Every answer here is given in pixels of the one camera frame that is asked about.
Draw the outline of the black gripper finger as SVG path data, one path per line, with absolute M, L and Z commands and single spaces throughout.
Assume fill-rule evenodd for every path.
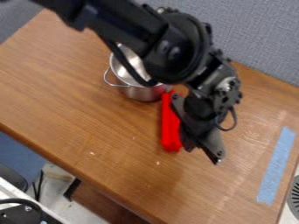
M 185 128 L 180 129 L 180 139 L 183 148 L 192 152 L 197 148 L 196 137 Z

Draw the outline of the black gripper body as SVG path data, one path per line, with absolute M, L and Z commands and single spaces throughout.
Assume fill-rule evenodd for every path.
M 220 134 L 220 130 L 216 128 L 211 119 L 193 118 L 187 112 L 184 103 L 187 98 L 172 94 L 171 109 L 180 120 L 180 129 L 185 128 L 196 137 L 197 148 L 200 148 L 209 161 L 216 165 L 223 161 L 225 157 L 225 146 Z

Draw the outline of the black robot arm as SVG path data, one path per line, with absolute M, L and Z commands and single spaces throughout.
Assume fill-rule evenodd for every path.
M 77 31 L 92 30 L 135 81 L 144 87 L 181 84 L 172 95 L 187 151 L 203 149 L 212 163 L 225 157 L 221 126 L 236 114 L 243 94 L 229 58 L 212 42 L 211 25 L 172 8 L 153 9 L 135 0 L 29 0 L 55 12 Z

